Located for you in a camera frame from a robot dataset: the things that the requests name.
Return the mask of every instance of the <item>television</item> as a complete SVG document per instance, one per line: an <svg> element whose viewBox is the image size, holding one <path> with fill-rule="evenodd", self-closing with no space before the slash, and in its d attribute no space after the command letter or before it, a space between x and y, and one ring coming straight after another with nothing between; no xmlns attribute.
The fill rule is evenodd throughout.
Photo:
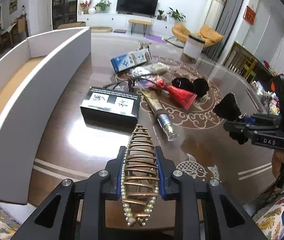
<svg viewBox="0 0 284 240"><path fill-rule="evenodd" d="M158 0L118 0L116 11L153 16Z"/></svg>

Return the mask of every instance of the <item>orange leather lounge chair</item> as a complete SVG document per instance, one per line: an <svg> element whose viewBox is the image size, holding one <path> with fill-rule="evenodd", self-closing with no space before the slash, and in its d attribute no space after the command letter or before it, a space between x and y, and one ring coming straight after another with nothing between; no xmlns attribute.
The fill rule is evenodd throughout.
<svg viewBox="0 0 284 240"><path fill-rule="evenodd" d="M172 33L173 35L181 42L185 43L189 34L191 34L191 32L184 27L184 25L182 23L177 23L172 27ZM203 27L201 28L200 32L198 33L193 33L193 35L201 38L202 40L205 41L205 45L204 47L209 47L215 43L217 43L218 41L220 41L221 39L223 39L223 35L221 35L220 33L216 32L215 30L211 29L210 27L208 27L207 25L203 25Z"/></svg>

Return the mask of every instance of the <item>purple mat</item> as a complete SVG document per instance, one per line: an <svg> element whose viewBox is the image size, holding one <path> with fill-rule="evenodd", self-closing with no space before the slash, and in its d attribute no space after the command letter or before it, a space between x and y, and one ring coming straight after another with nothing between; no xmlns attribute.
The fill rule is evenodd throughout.
<svg viewBox="0 0 284 240"><path fill-rule="evenodd" d="M162 43L167 43L167 41L163 41L161 37L159 36L154 36L154 35L145 35L145 37L151 41L157 41L157 42L162 42Z"/></svg>

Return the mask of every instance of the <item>pearl bead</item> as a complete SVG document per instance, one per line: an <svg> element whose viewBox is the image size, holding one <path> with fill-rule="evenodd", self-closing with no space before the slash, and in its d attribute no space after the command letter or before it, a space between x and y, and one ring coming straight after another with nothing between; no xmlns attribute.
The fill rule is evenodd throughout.
<svg viewBox="0 0 284 240"><path fill-rule="evenodd" d="M128 219L128 222L131 223L131 224L135 223L135 218L130 217L130 218Z"/></svg>

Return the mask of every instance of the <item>red chinese sign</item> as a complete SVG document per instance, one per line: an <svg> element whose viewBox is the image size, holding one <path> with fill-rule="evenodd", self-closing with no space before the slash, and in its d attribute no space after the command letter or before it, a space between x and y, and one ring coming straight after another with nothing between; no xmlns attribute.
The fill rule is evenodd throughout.
<svg viewBox="0 0 284 240"><path fill-rule="evenodd" d="M257 14L249 6L247 6L243 15L243 19L246 20L250 25L253 25L256 15Z"/></svg>

